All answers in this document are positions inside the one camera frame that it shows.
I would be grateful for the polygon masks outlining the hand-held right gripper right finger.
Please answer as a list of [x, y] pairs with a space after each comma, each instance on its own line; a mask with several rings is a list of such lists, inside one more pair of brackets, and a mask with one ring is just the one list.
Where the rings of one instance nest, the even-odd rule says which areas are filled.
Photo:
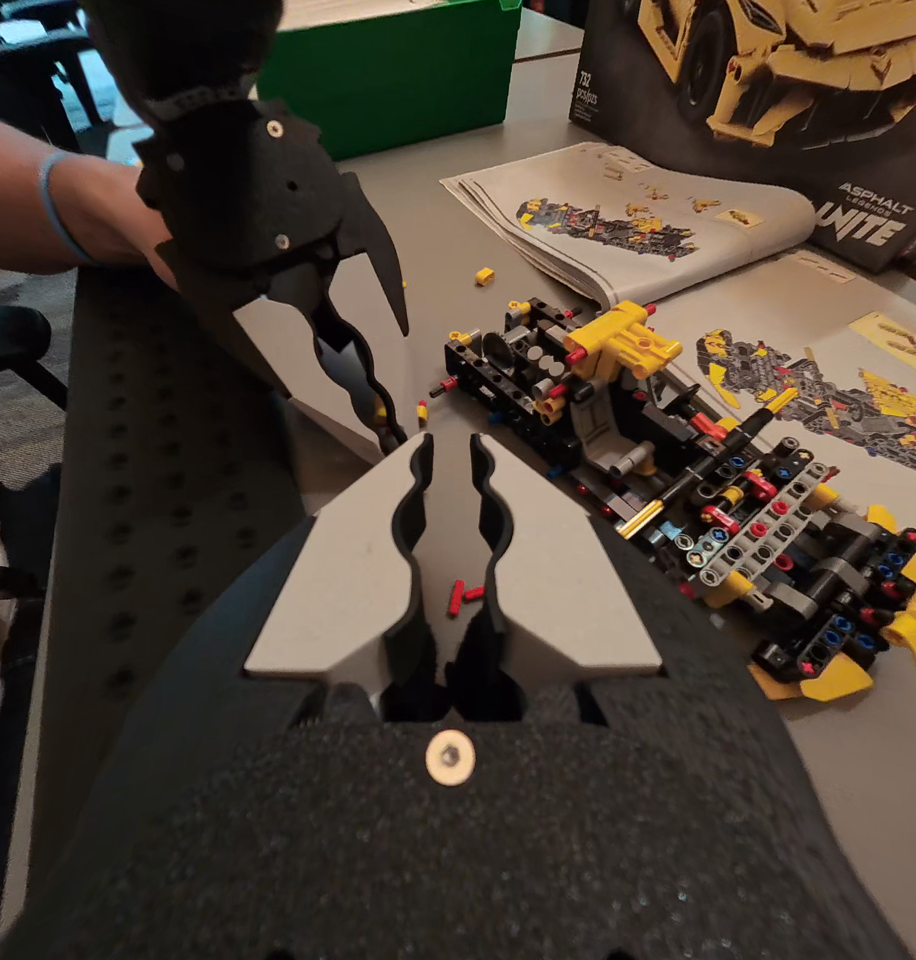
[[523, 711], [546, 690], [658, 675], [613, 560], [620, 537], [491, 436], [469, 442], [490, 554], [481, 606], [445, 668], [455, 709]]

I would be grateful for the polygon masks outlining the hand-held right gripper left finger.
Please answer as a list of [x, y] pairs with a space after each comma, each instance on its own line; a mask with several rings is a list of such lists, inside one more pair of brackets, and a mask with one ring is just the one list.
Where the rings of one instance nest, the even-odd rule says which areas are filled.
[[415, 547], [431, 434], [410, 438], [310, 520], [244, 664], [248, 676], [352, 684], [385, 710], [445, 710]]

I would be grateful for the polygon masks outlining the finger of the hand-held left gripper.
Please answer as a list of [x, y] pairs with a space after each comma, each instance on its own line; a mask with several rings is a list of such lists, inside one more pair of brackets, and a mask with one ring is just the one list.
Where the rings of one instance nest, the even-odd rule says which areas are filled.
[[[340, 295], [337, 310], [365, 341], [373, 390], [385, 397], [388, 426], [409, 439], [407, 344], [382, 294]], [[348, 391], [331, 378], [316, 352], [310, 322], [295, 307], [261, 297], [235, 311], [235, 320], [291, 395], [292, 403], [365, 461], [384, 457], [379, 437], [354, 411]]]

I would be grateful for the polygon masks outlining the yellow black lego car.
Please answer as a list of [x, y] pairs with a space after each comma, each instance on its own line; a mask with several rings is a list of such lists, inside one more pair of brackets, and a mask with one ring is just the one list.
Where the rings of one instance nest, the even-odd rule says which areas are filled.
[[513, 301], [503, 329], [449, 334], [429, 397], [486, 407], [686, 599], [743, 608], [770, 700], [868, 690], [891, 649], [916, 663], [916, 506], [896, 510], [916, 394], [863, 368], [839, 388], [810, 350], [723, 328], [686, 380], [655, 311]]

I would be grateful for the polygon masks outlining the person's left forearm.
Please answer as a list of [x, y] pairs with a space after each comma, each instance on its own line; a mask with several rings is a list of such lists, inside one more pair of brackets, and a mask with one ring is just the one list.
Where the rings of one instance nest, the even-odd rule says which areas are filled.
[[41, 169], [54, 153], [0, 121], [0, 269], [46, 275], [82, 263], [55, 229], [42, 192]]

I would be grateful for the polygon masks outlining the black lego set box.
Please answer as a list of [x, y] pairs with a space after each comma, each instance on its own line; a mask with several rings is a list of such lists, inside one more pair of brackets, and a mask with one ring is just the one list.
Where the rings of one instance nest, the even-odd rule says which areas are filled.
[[916, 258], [916, 1], [590, 2], [570, 119], [667, 169], [796, 190], [856, 266]]

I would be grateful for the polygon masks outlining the lego instruction booklet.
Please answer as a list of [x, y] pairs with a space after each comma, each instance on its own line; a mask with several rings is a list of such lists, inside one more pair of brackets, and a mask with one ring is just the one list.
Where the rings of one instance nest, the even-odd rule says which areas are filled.
[[783, 419], [916, 474], [916, 306], [804, 246], [810, 202], [586, 142], [441, 185], [537, 269], [604, 308], [668, 303], [683, 376], [733, 417]]

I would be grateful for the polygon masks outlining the person's left hand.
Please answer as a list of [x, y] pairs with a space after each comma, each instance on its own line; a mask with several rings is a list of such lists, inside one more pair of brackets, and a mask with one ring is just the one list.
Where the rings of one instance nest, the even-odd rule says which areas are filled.
[[91, 258], [106, 265], [147, 265], [171, 289], [178, 285], [159, 249], [173, 235], [138, 193], [137, 167], [81, 157], [66, 175], [67, 226]]

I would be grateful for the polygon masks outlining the black perforated mat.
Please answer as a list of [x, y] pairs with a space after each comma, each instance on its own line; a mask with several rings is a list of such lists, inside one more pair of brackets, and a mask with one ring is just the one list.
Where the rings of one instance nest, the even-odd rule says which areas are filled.
[[277, 400], [149, 270], [78, 274], [28, 898], [129, 707], [304, 516]]

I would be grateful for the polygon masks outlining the green storage bin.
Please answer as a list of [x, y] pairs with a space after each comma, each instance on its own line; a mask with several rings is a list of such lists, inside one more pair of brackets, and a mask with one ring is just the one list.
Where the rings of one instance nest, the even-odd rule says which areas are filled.
[[521, 2], [468, 1], [279, 31], [257, 80], [335, 162], [504, 122]]

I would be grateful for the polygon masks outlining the white paper stack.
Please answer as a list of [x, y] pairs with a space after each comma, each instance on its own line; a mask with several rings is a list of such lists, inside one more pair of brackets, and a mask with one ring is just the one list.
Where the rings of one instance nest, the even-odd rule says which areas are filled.
[[279, 32], [416, 13], [448, 1], [285, 1]]

